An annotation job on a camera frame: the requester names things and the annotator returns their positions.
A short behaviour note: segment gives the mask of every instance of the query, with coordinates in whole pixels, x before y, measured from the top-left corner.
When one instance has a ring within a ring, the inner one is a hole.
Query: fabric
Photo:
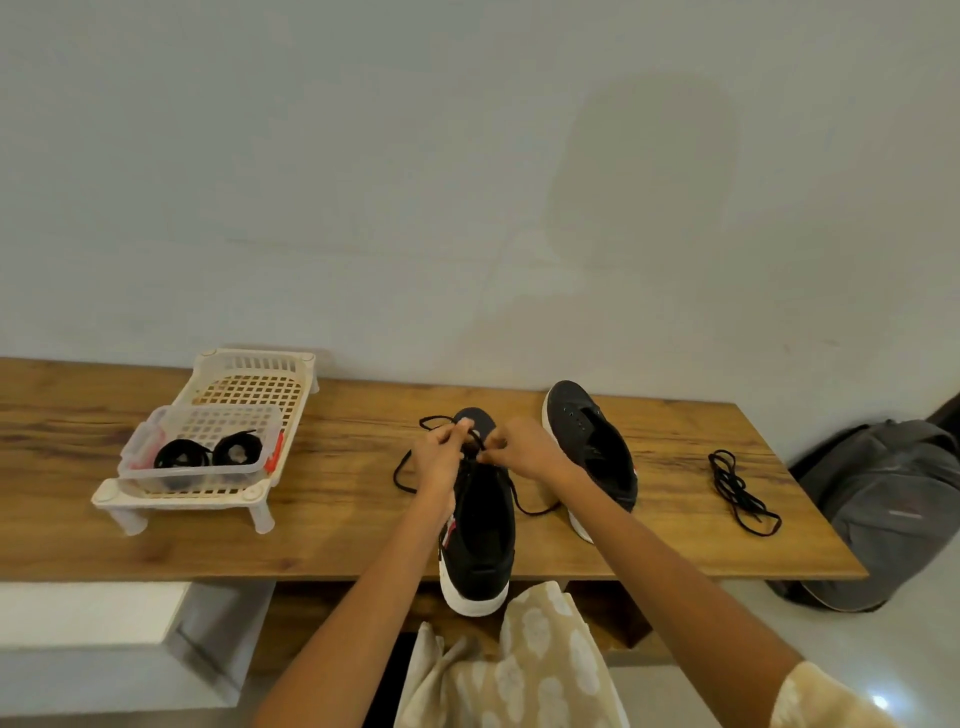
[[[610,672],[570,595],[557,582],[531,587],[509,605],[500,659],[478,643],[444,640],[420,626],[395,728],[628,728]],[[770,728],[896,728],[877,706],[811,663],[780,688]]]
[[[897,728],[897,723],[813,663],[800,663],[780,687],[770,728]]]

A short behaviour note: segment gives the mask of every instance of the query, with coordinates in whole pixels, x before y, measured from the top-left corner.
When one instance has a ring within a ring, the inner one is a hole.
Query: plastic basket
[[[121,478],[135,480],[146,491],[206,491],[211,488],[246,488],[268,476],[280,434],[283,415],[275,404],[173,404],[154,410],[140,423],[120,451]],[[263,449],[249,465],[214,465],[203,468],[155,468],[156,454],[167,443],[193,440],[214,450],[225,437],[250,432]]]
[[[140,533],[147,527],[150,510],[237,507],[248,508],[256,531],[267,533],[274,527],[267,495],[283,473],[306,398],[319,389],[314,374],[315,359],[309,352],[242,349],[205,352],[197,357],[193,375],[170,405],[171,408],[275,406],[280,417],[279,445],[276,448],[279,453],[274,452],[276,464],[270,473],[262,473],[253,483],[207,480],[189,488],[169,490],[145,486],[141,481],[148,478],[129,477],[130,472],[125,471],[127,477],[109,478],[101,483],[91,499],[93,504],[108,511],[129,535]]]

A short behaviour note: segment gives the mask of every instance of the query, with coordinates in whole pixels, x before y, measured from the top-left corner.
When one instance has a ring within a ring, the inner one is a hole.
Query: hand
[[[473,420],[464,418],[456,425],[450,423],[431,429],[419,437],[413,446],[414,470],[417,473],[417,495],[423,500],[442,505],[442,522],[453,514],[456,505],[453,483],[460,470],[463,454],[460,448],[467,439]]]
[[[532,417],[509,420],[487,436],[484,446],[487,449],[477,456],[479,462],[503,466],[546,486],[550,486],[558,473],[577,467]]]

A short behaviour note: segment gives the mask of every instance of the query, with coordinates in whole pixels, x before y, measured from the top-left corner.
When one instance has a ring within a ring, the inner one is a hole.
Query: wooden tabletop
[[[276,528],[259,536],[245,509],[154,513],[125,536],[90,504],[116,476],[138,423],[173,400],[189,371],[0,359],[0,579],[163,580],[220,576],[352,579],[372,560],[411,496],[391,472],[425,415],[468,405],[496,420],[538,417],[543,392],[322,379],[309,398],[282,480]],[[597,397],[639,475],[634,513],[716,577],[855,578],[865,571],[733,404]],[[750,491],[783,516],[772,538],[733,520],[708,453],[736,453]],[[528,510],[540,486],[516,479]],[[427,576],[436,576],[436,563]],[[514,579],[610,579],[563,510],[516,513]]]

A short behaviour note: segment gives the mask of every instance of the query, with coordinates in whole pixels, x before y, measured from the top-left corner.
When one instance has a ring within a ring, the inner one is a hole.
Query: finger
[[[507,434],[502,427],[495,427],[493,432],[487,435],[487,440],[483,444],[486,449],[504,449],[507,447]]]
[[[446,443],[454,449],[462,448],[472,427],[473,420],[471,420],[469,417],[465,417],[450,430],[450,434],[446,439]]]
[[[446,442],[447,438],[450,436],[450,432],[453,431],[453,423],[447,423],[446,425],[440,425],[435,427],[423,435],[423,438],[434,445],[442,445]]]
[[[503,449],[485,449],[477,454],[477,462],[484,465],[506,465],[507,451]]]

